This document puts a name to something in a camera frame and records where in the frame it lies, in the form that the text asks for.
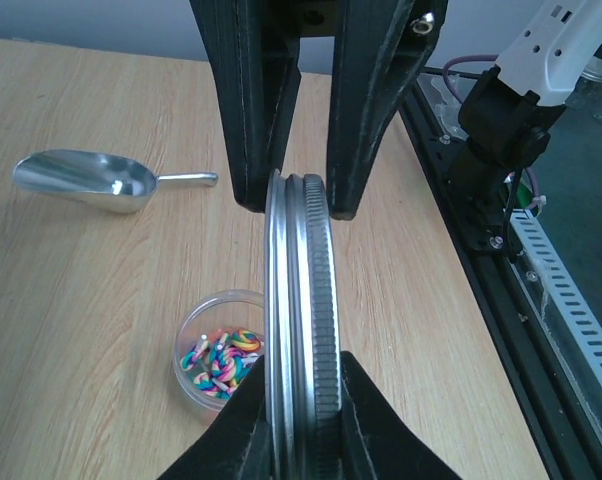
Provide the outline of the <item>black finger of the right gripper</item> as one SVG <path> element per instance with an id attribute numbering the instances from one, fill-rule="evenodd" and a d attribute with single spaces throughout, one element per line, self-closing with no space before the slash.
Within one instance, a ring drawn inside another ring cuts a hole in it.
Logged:
<path id="1" fill-rule="evenodd" d="M 339 1 L 326 189 L 330 214 L 355 217 L 385 131 L 435 50 L 446 1 Z"/>
<path id="2" fill-rule="evenodd" d="M 265 210 L 300 86 L 300 30 L 290 1 L 192 1 L 210 62 L 235 201 Z"/>

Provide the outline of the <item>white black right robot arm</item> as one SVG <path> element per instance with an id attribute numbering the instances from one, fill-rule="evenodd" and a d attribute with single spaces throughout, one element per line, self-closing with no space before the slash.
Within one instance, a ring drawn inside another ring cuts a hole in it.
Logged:
<path id="1" fill-rule="evenodd" d="M 326 155 L 327 207 L 359 208 L 382 137 L 433 53 L 443 1 L 195 1 L 216 85 L 235 200 L 262 212 L 284 161 L 301 80 L 300 42 L 334 40 Z M 451 182 L 491 195 L 545 150 L 587 62 L 602 43 L 602 1 L 548 1 L 462 103 L 468 134 Z"/>

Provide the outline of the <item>clear plastic candy jar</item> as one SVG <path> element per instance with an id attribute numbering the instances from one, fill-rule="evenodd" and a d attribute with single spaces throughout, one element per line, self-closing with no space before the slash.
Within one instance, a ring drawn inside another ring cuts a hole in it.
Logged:
<path id="1" fill-rule="evenodd" d="M 264 298 L 225 290 L 196 304 L 174 342 L 176 381 L 200 424 L 210 425 L 265 353 Z"/>

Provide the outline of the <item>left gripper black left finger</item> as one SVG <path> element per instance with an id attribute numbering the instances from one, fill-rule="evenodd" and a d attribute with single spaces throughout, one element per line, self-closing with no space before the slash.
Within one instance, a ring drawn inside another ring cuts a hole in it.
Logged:
<path id="1" fill-rule="evenodd" d="M 257 360 L 212 424 L 162 479 L 269 479 L 264 361 Z"/>

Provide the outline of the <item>silver metal jar lid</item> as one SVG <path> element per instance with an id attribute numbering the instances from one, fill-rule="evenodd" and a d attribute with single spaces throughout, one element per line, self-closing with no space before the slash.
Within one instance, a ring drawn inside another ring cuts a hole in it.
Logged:
<path id="1" fill-rule="evenodd" d="M 272 475 L 341 474 L 341 364 L 323 180 L 273 171 L 265 208 L 265 400 Z"/>

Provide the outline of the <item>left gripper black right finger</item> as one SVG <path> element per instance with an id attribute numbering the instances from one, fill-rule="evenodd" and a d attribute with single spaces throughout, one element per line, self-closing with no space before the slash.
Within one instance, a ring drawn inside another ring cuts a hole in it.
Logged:
<path id="1" fill-rule="evenodd" d="M 355 356 L 340 354 L 344 479 L 457 479 L 400 419 Z"/>

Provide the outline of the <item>silver metal scoop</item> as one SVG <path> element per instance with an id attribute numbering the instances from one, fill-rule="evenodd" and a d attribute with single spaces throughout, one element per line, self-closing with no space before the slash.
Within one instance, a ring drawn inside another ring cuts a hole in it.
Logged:
<path id="1" fill-rule="evenodd" d="M 218 175 L 213 172 L 157 175 L 124 156 L 51 149 L 20 160 L 12 171 L 12 181 L 33 193 L 130 214 L 143 209 L 161 189 L 214 187 Z"/>

